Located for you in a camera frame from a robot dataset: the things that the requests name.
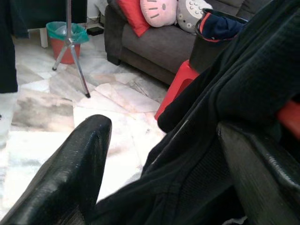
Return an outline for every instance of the dark cloth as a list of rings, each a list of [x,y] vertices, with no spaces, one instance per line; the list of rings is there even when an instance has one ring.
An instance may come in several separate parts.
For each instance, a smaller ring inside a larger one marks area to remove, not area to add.
[[[216,127],[234,119],[280,134],[275,113],[300,91],[299,6],[271,2],[167,107],[158,124],[168,133],[141,178],[100,201],[92,224],[218,225],[238,218]]]
[[[18,91],[15,69],[15,47],[11,35],[27,38],[28,32],[13,0],[0,4],[0,93]]]
[[[228,40],[234,38],[244,26],[238,21],[208,13],[200,24],[200,33],[206,40]]]

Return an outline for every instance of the sofa leg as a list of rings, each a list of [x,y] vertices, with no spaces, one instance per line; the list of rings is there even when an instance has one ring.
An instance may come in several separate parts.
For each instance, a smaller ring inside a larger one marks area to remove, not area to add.
[[[119,60],[118,58],[116,58],[110,54],[107,54],[107,60],[117,66],[120,65],[120,63],[121,63],[121,60]]]

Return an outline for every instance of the throw pillow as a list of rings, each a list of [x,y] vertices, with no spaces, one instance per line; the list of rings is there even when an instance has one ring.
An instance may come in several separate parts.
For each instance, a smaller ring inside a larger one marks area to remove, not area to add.
[[[150,25],[142,14],[140,0],[119,0],[118,3],[136,35],[142,36]]]
[[[203,8],[212,8],[212,6],[204,0],[178,0],[176,18],[180,28],[195,33],[195,26],[202,18]]]
[[[142,13],[152,27],[174,24],[176,7],[177,0],[141,0]]]

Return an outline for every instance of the red plastic stool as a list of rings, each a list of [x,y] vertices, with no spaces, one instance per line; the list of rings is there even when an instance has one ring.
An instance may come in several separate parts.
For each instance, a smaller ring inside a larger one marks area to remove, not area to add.
[[[179,68],[162,104],[154,118],[157,120],[165,108],[198,76],[198,72],[189,66],[189,60],[185,61]]]
[[[300,140],[300,103],[289,101],[279,110],[277,119]]]

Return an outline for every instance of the navy cloth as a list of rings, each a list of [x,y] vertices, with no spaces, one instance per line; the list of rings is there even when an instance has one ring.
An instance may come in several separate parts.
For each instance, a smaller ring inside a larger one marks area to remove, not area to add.
[[[238,21],[210,13],[207,14],[201,23],[203,23],[201,24],[201,26],[203,26],[203,30],[200,32],[202,36],[208,40],[232,39],[245,26],[245,24]]]

